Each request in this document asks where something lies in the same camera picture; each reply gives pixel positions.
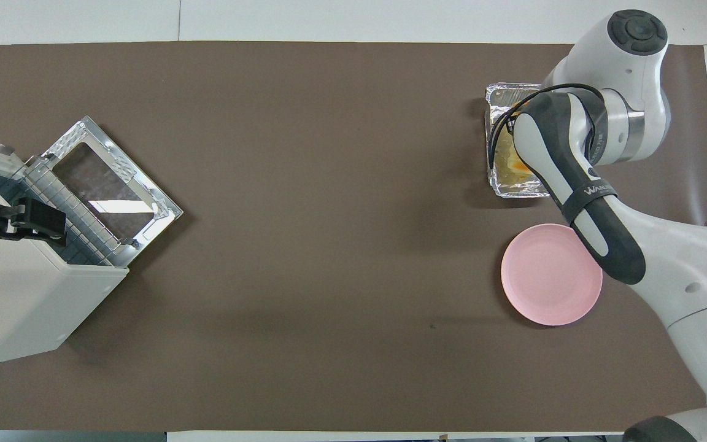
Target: brown tabletop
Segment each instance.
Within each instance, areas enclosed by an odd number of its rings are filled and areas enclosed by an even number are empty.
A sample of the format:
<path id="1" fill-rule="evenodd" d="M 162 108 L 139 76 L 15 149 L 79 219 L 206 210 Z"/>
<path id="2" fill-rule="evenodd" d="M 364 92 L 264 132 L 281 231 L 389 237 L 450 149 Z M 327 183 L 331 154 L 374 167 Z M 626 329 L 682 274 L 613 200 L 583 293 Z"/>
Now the brown tabletop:
<path id="1" fill-rule="evenodd" d="M 704 406 L 625 285 L 558 328 L 503 294 L 508 241 L 562 218 L 485 184 L 483 95 L 569 48 L 0 47 L 0 143 L 25 159 L 90 115 L 185 210 L 58 350 L 0 363 L 0 428 L 623 430 Z M 662 81 L 664 145 L 600 172 L 705 224 L 702 48 Z"/>

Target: pink plate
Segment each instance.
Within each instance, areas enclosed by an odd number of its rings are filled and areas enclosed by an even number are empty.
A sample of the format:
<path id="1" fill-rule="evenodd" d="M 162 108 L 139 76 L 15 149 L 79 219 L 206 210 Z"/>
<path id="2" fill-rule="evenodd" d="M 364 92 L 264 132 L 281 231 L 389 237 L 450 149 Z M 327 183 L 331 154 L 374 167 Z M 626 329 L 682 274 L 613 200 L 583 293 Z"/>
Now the pink plate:
<path id="1" fill-rule="evenodd" d="M 539 224 L 523 230 L 503 254 L 501 283 L 525 318 L 564 325 L 585 316 L 601 291 L 601 268 L 574 230 Z"/>

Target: velcro strap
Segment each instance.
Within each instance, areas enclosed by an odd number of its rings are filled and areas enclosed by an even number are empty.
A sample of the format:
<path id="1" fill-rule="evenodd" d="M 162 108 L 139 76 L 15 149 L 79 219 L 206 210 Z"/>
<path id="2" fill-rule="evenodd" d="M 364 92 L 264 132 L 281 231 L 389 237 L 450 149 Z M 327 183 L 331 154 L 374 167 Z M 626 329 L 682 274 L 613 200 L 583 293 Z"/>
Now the velcro strap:
<path id="1" fill-rule="evenodd" d="M 591 201 L 606 195 L 617 196 L 618 193 L 615 191 L 615 188 L 612 188 L 612 185 L 604 179 L 589 181 L 587 184 L 575 188 L 561 207 L 561 215 L 563 215 L 567 223 L 572 224 L 572 221 L 578 217 L 580 212 L 582 212 Z"/>

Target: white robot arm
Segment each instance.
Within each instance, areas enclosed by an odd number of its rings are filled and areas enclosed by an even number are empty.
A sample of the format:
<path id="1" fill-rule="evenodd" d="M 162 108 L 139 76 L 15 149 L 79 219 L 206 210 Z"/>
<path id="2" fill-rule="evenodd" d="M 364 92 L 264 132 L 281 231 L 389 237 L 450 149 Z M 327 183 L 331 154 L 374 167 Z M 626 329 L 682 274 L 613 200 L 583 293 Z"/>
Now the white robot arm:
<path id="1" fill-rule="evenodd" d="M 538 93 L 506 120 L 515 120 L 519 157 L 601 268 L 653 308 L 707 395 L 707 227 L 630 209 L 592 166 L 648 157 L 662 142 L 670 124 L 659 85 L 666 50 L 667 33 L 656 17 L 615 12 L 582 37 L 545 81 L 548 87 L 583 83 L 598 93 Z M 701 422 L 707 422 L 707 408 L 656 417 L 631 428 L 625 440 L 707 440 Z"/>

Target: black cable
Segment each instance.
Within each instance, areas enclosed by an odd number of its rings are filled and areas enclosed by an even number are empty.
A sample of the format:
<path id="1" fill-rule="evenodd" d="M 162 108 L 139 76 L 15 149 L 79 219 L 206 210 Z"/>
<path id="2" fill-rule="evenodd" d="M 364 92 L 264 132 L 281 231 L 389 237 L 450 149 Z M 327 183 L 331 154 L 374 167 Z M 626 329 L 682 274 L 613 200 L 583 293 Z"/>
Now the black cable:
<path id="1" fill-rule="evenodd" d="M 502 131 L 503 129 L 503 125 L 509 120 L 509 118 L 511 118 L 511 116 L 515 112 L 517 112 L 523 106 L 523 104 L 528 103 L 528 101 L 531 98 L 536 97 L 536 95 L 558 89 L 585 89 L 591 91 L 592 93 L 594 93 L 594 95 L 597 95 L 597 97 L 600 98 L 602 102 L 604 101 L 603 95 L 601 95 L 601 92 L 597 88 L 581 83 L 556 84 L 555 86 L 545 87 L 544 89 L 530 93 L 528 97 L 523 98 L 522 100 L 518 101 L 517 104 L 512 106 L 508 111 L 503 112 L 502 115 L 498 117 L 496 122 L 493 124 L 493 128 L 490 129 L 490 136 L 487 140 L 487 164 L 489 168 L 493 168 L 496 153 L 496 143 L 498 142 L 498 137 L 500 135 L 500 131 Z"/>

